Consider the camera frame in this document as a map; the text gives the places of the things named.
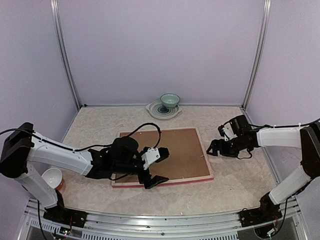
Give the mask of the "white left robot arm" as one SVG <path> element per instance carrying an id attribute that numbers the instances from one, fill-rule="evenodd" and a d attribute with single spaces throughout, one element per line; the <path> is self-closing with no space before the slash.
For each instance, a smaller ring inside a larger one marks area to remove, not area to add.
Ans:
<path id="1" fill-rule="evenodd" d="M 152 164 L 167 159 L 169 150 L 154 146 L 139 151 L 139 144 L 131 133 L 116 138 L 111 144 L 74 148 L 44 137 L 33 127 L 25 122 L 19 128 L 2 131 L 9 136 L 3 143 L 0 173 L 19 182 L 61 223 L 70 218 L 70 211 L 59 191 L 45 182 L 33 163 L 59 167 L 95 180 L 111 181 L 114 174 L 118 174 L 119 179 L 134 175 L 145 189 L 169 180 L 164 176 L 152 176 L 149 170 Z"/>

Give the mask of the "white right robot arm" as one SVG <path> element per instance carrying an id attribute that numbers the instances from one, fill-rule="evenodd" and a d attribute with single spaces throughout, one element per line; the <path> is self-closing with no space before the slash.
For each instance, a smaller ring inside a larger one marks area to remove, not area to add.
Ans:
<path id="1" fill-rule="evenodd" d="M 254 125 L 242 114 L 218 127 L 220 139 L 211 141 L 206 153 L 211 156 L 239 158 L 241 151 L 251 157 L 254 149 L 293 150 L 300 153 L 297 167 L 260 199 L 256 218 L 266 222 L 280 204 L 320 176 L 320 121 L 296 125 Z"/>

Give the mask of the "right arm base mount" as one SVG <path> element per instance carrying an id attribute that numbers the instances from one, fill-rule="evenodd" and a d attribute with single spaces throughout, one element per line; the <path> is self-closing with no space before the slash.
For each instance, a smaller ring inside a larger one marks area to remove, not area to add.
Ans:
<path id="1" fill-rule="evenodd" d="M 274 204 L 266 193 L 260 199 L 260 206 L 257 208 L 243 208 L 239 213 L 239 219 L 242 227 L 254 226 L 283 217 L 279 204 Z"/>

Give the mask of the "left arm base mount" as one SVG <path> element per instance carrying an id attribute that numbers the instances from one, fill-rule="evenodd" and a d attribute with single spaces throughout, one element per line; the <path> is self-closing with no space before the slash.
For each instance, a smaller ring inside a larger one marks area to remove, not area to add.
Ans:
<path id="1" fill-rule="evenodd" d="M 57 205 L 45 208 L 43 218 L 70 227 L 84 228 L 88 213 L 65 207 L 62 194 L 58 190 L 55 192 L 57 194 Z"/>

